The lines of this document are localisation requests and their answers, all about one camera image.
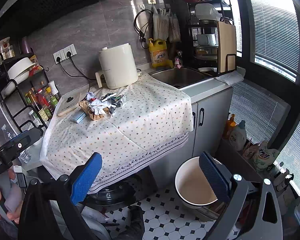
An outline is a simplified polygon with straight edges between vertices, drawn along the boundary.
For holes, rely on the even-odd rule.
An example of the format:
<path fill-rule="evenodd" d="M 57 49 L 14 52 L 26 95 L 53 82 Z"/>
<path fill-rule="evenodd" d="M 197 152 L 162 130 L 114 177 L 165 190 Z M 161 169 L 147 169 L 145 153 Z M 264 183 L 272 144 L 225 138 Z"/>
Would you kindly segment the white grey paper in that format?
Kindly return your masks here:
<path fill-rule="evenodd" d="M 96 115 L 106 115 L 105 108 L 108 108 L 108 104 L 106 102 L 102 102 L 99 100 L 94 93 L 87 92 L 86 96 L 88 106 L 92 112 Z"/>

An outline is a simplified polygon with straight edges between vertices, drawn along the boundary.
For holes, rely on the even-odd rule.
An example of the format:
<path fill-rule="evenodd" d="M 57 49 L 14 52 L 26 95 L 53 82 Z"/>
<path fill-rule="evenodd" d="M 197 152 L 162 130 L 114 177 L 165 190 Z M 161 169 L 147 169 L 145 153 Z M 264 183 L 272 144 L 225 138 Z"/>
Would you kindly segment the brown paper bag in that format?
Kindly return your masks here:
<path fill-rule="evenodd" d="M 81 101 L 78 104 L 81 110 L 93 121 L 99 120 L 109 114 L 109 108 L 105 106 L 96 107 L 96 111 L 93 111 L 87 100 Z"/>

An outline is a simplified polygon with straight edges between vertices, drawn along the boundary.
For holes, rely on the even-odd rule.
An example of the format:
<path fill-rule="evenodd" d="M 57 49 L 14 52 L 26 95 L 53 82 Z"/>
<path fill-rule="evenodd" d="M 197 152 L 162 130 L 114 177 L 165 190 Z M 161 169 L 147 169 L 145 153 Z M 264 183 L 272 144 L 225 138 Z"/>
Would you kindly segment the silver snack wrapper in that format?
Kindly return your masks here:
<path fill-rule="evenodd" d="M 122 107 L 126 100 L 125 94 L 117 95 L 116 93 L 108 93 L 101 98 L 102 102 L 107 103 L 110 114 L 113 114 L 118 107 Z"/>

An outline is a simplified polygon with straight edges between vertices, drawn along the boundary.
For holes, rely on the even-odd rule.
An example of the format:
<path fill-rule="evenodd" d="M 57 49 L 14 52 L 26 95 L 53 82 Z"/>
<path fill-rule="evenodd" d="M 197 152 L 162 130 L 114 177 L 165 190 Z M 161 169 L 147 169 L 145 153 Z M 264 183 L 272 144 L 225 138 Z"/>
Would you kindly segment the white round trash bin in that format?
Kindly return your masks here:
<path fill-rule="evenodd" d="M 175 174 L 174 187 L 183 204 L 191 209 L 199 209 L 218 201 L 199 166 L 199 157 L 181 164 Z"/>

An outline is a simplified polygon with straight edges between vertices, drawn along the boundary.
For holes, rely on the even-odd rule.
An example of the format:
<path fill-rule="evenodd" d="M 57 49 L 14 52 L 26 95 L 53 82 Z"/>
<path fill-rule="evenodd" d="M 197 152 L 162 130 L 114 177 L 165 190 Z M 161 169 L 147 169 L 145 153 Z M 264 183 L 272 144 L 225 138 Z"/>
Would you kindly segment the refill detergent pouch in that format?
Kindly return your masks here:
<path fill-rule="evenodd" d="M 257 172 L 263 171 L 271 165 L 278 157 L 280 151 L 277 149 L 269 149 L 268 142 L 260 143 L 256 153 L 253 156 L 253 166 Z"/>

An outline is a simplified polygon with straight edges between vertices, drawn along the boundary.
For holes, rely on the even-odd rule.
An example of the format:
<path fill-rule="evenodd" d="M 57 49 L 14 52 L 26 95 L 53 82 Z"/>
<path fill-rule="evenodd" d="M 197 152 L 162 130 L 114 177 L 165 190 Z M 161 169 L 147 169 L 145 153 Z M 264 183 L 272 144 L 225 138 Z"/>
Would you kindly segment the blue small pack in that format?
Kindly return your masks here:
<path fill-rule="evenodd" d="M 86 113 L 83 110 L 80 110 L 71 117 L 70 121 L 79 124 L 86 116 Z"/>

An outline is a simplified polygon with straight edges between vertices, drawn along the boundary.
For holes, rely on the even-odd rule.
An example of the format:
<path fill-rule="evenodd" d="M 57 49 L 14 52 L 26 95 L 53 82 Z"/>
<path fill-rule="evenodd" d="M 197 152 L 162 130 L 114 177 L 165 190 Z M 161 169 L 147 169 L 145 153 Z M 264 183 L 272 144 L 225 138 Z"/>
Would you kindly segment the white cabinet door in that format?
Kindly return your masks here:
<path fill-rule="evenodd" d="M 233 89 L 227 88 L 198 103 L 196 136 L 193 156 L 202 152 L 214 155 L 228 120 Z"/>

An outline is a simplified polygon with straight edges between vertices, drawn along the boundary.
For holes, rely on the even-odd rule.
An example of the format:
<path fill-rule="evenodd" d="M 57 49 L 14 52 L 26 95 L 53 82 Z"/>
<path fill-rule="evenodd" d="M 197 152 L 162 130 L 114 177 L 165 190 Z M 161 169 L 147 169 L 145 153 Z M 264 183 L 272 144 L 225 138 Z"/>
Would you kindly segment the cream induction cooker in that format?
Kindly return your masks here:
<path fill-rule="evenodd" d="M 62 96 L 63 101 L 58 109 L 57 115 L 63 116 L 70 111 L 73 111 L 79 106 L 79 102 L 84 99 L 83 92 L 71 92 Z"/>

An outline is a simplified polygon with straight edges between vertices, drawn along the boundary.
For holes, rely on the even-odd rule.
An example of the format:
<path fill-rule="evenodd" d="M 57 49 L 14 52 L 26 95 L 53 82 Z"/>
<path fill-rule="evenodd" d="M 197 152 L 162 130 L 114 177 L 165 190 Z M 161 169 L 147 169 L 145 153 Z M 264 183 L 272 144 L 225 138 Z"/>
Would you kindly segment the red label oil bottle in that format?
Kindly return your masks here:
<path fill-rule="evenodd" d="M 42 89 L 39 89 L 39 90 L 37 91 L 37 94 L 38 94 L 38 100 L 39 100 L 39 103 L 41 104 L 41 106 L 42 106 L 44 112 L 46 113 L 47 117 L 48 117 L 49 119 L 51 119 L 51 118 L 52 118 L 52 114 L 51 114 L 51 112 L 50 112 L 50 110 L 49 110 L 49 103 L 47 102 L 47 100 L 46 100 L 46 98 L 45 98 L 45 96 L 44 96 L 44 94 L 43 94 Z"/>

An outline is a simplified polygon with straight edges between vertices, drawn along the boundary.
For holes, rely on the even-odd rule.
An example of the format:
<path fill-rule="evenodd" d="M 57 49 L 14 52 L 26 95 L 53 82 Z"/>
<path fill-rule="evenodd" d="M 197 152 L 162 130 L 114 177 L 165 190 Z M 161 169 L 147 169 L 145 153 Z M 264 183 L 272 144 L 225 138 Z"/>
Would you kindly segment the green label sauce bottle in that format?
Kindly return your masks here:
<path fill-rule="evenodd" d="M 45 96 L 47 98 L 48 103 L 52 106 L 53 109 L 55 109 L 55 107 L 58 104 L 58 100 L 53 95 L 52 90 L 51 90 L 51 88 L 49 86 L 47 86 L 45 88 Z"/>

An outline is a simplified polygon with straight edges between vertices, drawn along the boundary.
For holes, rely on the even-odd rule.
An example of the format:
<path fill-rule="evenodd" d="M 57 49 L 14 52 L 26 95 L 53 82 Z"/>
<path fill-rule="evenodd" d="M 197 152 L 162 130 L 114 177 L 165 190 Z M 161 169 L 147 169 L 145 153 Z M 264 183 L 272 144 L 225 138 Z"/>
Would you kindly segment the black spice rack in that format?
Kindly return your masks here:
<path fill-rule="evenodd" d="M 19 125 L 16 122 L 15 118 L 27 108 L 33 109 L 37 114 L 38 114 L 38 111 L 35 110 L 33 107 L 30 107 L 30 105 L 27 104 L 23 94 L 21 93 L 21 90 L 19 89 L 19 83 L 17 83 L 15 78 L 10 79 L 10 76 L 8 74 L 6 66 L 10 66 L 11 64 L 16 64 L 19 61 L 21 61 L 22 59 L 30 59 L 33 56 L 34 56 L 34 52 L 32 51 L 31 53 L 28 53 L 28 54 L 20 54 L 18 56 L 15 56 L 15 57 L 12 57 L 9 59 L 4 59 L 2 53 L 0 53 L 0 104 L 5 107 L 10 119 L 13 121 L 15 127 L 18 129 L 19 132 L 22 132 L 21 128 L 26 123 Z M 5 97 L 3 97 L 2 96 L 3 85 L 7 86 L 10 83 L 14 84 L 14 88 L 12 89 L 12 91 L 9 95 L 6 95 Z M 15 115 L 12 115 L 11 111 L 9 110 L 8 106 L 6 105 L 6 100 L 8 100 L 15 93 L 18 93 L 20 99 L 22 100 L 22 102 L 24 104 L 24 108 L 22 108 L 18 113 L 15 113 Z"/>

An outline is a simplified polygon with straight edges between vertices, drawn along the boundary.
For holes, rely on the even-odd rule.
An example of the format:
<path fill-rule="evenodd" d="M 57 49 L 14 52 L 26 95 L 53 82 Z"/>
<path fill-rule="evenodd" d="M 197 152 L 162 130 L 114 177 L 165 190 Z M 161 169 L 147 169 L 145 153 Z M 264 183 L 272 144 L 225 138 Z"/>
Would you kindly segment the cream air fryer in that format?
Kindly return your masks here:
<path fill-rule="evenodd" d="M 138 72 L 131 45 L 125 43 L 116 47 L 104 47 L 99 52 L 101 70 L 95 73 L 97 84 L 102 88 L 104 76 L 108 89 L 118 89 L 138 81 Z"/>

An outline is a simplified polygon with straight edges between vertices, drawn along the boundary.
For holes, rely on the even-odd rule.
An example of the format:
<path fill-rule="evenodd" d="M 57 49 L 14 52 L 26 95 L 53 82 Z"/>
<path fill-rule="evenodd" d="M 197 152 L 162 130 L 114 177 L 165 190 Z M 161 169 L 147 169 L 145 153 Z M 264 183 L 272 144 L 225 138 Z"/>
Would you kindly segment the stainless steel sink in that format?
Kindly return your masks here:
<path fill-rule="evenodd" d="M 190 68 L 160 70 L 150 73 L 150 76 L 175 88 L 187 87 L 212 78 L 208 74 Z"/>

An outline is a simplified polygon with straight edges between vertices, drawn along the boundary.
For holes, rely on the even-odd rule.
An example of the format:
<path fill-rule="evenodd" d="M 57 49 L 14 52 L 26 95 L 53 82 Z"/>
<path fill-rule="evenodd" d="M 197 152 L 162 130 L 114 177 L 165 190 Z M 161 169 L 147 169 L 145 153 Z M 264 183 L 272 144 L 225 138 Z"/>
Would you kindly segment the yellow detergent bottle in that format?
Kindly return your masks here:
<path fill-rule="evenodd" d="M 164 40 L 149 39 L 149 53 L 151 56 L 152 67 L 173 68 L 173 61 L 168 58 L 167 44 Z"/>

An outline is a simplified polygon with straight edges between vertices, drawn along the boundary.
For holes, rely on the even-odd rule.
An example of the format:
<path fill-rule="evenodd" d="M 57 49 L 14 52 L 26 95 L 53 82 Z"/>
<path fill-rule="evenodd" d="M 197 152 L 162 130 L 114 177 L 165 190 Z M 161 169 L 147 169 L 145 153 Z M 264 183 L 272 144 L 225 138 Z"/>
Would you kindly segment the wooden cutting board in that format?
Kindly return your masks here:
<path fill-rule="evenodd" d="M 218 31 L 218 73 L 223 74 L 236 69 L 236 29 L 232 24 L 217 22 Z"/>

